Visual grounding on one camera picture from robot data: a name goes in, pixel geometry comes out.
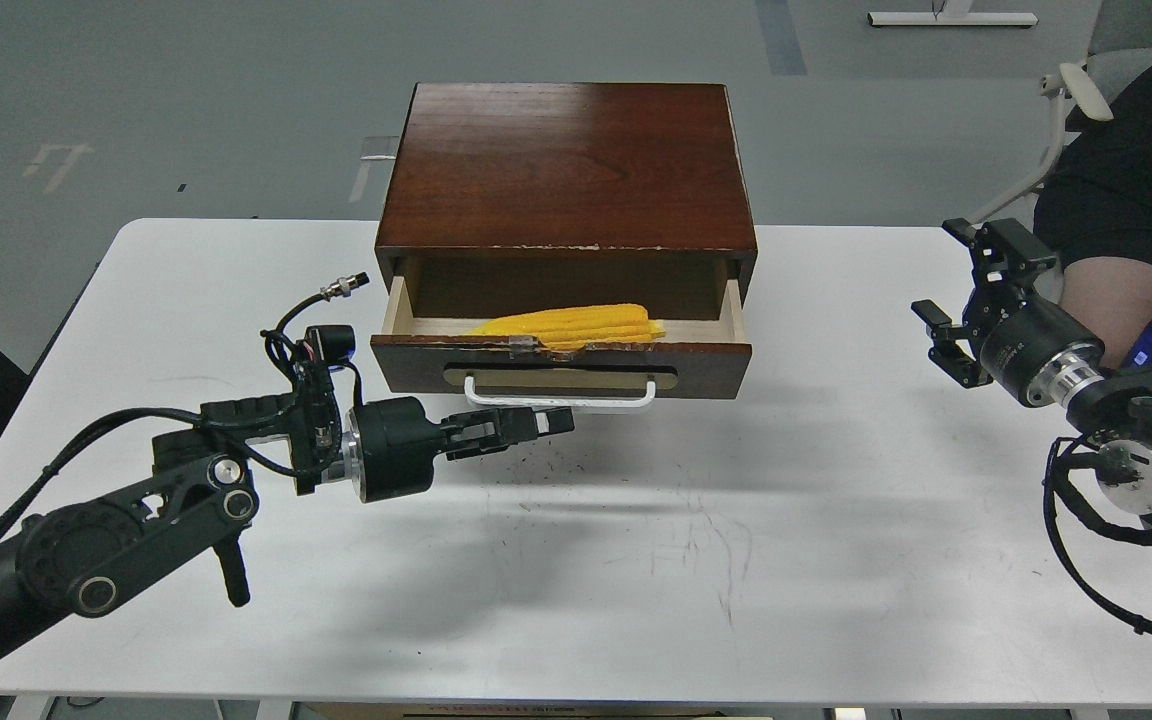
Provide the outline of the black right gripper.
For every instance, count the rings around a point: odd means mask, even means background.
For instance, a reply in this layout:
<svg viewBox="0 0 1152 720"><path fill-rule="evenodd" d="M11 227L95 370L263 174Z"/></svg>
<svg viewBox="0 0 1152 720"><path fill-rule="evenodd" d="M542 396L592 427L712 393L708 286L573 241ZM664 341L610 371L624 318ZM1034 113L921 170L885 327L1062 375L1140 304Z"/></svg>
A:
<svg viewBox="0 0 1152 720"><path fill-rule="evenodd" d="M1055 270L1059 256L1020 220L975 227L947 219L943 232L965 247L972 260L973 291L965 323L979 323L977 359L963 350L965 325L952 323L932 300L911 302L929 334L929 361L963 388L995 379L1024 407L1070 406L1079 392L1101 381L1101 338L1048 300L1030 300L1039 276Z"/></svg>

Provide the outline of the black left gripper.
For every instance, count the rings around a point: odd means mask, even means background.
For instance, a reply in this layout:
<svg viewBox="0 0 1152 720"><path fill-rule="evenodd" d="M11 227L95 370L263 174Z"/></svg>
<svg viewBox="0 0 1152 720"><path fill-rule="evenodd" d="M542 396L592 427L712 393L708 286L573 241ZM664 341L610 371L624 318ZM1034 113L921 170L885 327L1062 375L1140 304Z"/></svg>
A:
<svg viewBox="0 0 1152 720"><path fill-rule="evenodd" d="M435 455L448 461L479 457L535 439L573 432L571 407L485 407L454 414L442 429L429 420L417 397L385 397L353 406L353 445L346 450L356 495L374 503L420 495L433 486ZM450 438L444 444L444 432Z"/></svg>

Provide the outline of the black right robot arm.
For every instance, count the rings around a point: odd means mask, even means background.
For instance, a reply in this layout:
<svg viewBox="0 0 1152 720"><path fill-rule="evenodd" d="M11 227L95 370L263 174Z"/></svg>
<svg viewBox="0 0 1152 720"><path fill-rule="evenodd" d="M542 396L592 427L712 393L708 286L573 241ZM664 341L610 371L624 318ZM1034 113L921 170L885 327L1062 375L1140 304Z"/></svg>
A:
<svg viewBox="0 0 1152 720"><path fill-rule="evenodd" d="M943 232L968 250L973 290L958 323L911 305L929 361L965 388L996 382L1020 406L1061 407L1075 435L1051 448L1044 511L1062 502L1098 536L1152 546L1152 323L1142 361L1102 369L1100 338L1036 290L1059 260L1024 225L954 218Z"/></svg>

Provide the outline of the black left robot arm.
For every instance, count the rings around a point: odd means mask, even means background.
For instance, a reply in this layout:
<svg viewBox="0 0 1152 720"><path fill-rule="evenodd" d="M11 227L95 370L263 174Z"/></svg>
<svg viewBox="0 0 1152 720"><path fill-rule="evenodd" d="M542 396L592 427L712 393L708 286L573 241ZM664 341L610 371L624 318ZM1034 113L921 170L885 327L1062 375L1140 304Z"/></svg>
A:
<svg viewBox="0 0 1152 720"><path fill-rule="evenodd" d="M218 558L229 602L247 605L241 536L260 507L253 467L291 479L298 495L348 480L371 503L429 491L435 457L498 454L571 432L566 406L490 407L430 420L416 397L365 402L356 389L343 414L333 374L353 369L353 328L311 325L300 340L285 331L310 306L343 300L367 281L364 273L339 278L262 331L271 365L289 382L282 395L210 402L195 414L129 407L78 430L0 515L0 660L65 617L109 615L205 551ZM141 419L182 424L152 441L147 479L28 514L68 462Z"/></svg>

